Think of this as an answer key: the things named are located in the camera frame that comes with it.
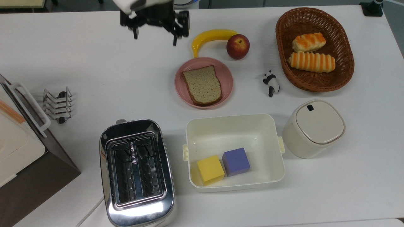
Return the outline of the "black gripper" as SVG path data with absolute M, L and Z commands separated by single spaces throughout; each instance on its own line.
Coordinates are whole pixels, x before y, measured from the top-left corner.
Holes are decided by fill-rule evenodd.
M 189 23 L 189 11 L 175 12 L 173 2 L 156 4 L 136 11 L 136 17 L 134 18 L 130 18 L 125 13 L 120 13 L 120 25 L 132 31 L 135 40 L 139 36 L 139 27 L 149 24 L 163 27 L 168 32 L 171 32 L 174 36 L 173 46 L 177 45 L 178 39 L 189 36 Z

